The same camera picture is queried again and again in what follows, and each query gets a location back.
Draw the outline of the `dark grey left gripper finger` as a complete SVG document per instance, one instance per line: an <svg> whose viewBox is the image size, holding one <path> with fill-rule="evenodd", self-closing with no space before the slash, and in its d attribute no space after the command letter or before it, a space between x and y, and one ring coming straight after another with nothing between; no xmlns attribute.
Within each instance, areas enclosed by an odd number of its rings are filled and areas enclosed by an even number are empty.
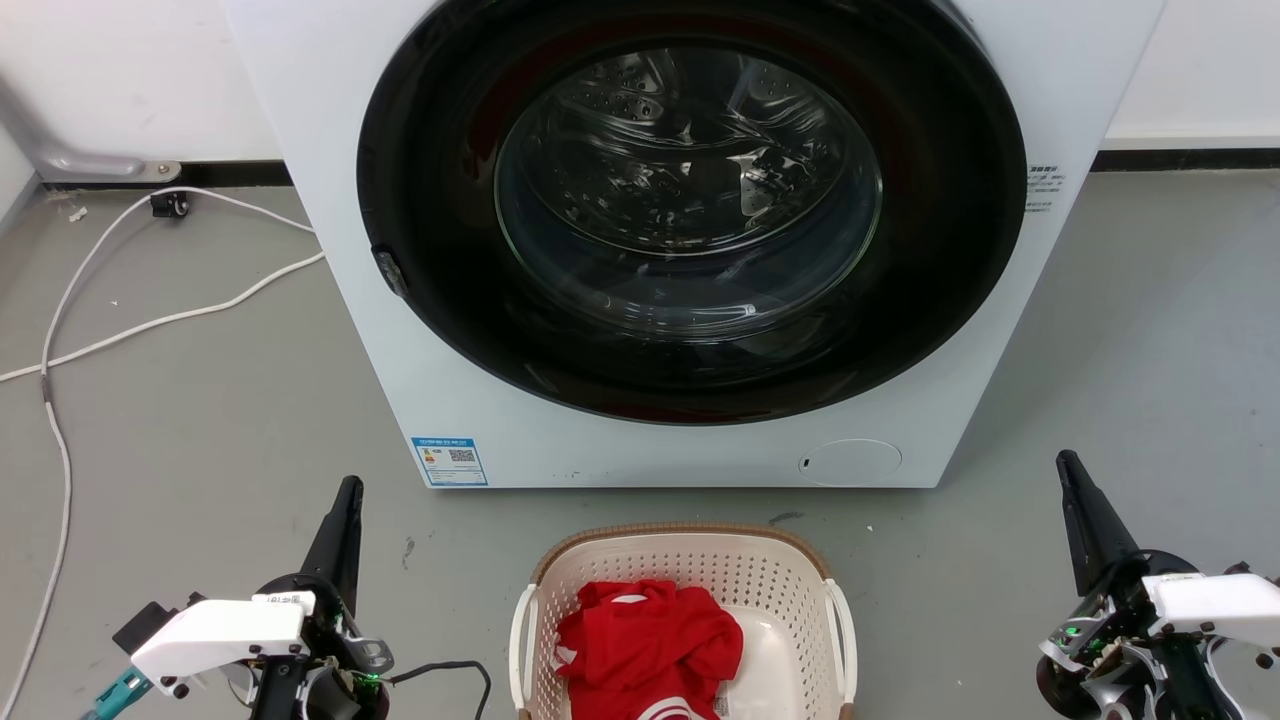
<svg viewBox="0 0 1280 720"><path fill-rule="evenodd" d="M300 570L300 588L340 601L356 612L362 541L364 482L344 477Z"/></svg>

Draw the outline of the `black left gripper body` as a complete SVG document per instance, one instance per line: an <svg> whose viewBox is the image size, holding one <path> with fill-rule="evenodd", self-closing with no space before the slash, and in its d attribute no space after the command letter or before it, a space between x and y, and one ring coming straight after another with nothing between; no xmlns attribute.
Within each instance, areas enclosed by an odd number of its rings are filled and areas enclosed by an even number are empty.
<svg viewBox="0 0 1280 720"><path fill-rule="evenodd" d="M255 650L253 719L385 719L389 692L380 675L394 665L385 642L365 635L342 602L280 577L252 597L298 603L300 638L282 652Z"/></svg>

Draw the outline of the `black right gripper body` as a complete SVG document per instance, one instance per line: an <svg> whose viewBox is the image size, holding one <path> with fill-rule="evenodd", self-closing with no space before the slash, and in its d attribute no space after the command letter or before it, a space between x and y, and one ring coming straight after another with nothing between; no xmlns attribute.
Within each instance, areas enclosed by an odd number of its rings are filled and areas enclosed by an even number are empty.
<svg viewBox="0 0 1280 720"><path fill-rule="evenodd" d="M1065 719L1203 719L1203 635L1153 629L1143 580L1193 566L1174 553L1140 550L1116 564L1039 646L1036 685Z"/></svg>

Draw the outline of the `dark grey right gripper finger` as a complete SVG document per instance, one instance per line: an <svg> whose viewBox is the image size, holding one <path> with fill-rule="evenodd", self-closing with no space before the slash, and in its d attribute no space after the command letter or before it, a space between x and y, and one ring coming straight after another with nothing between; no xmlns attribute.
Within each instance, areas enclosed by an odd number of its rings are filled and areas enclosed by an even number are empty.
<svg viewBox="0 0 1280 720"><path fill-rule="evenodd" d="M1060 451L1056 470L1075 588L1084 598L1140 548L1075 451Z"/></svg>

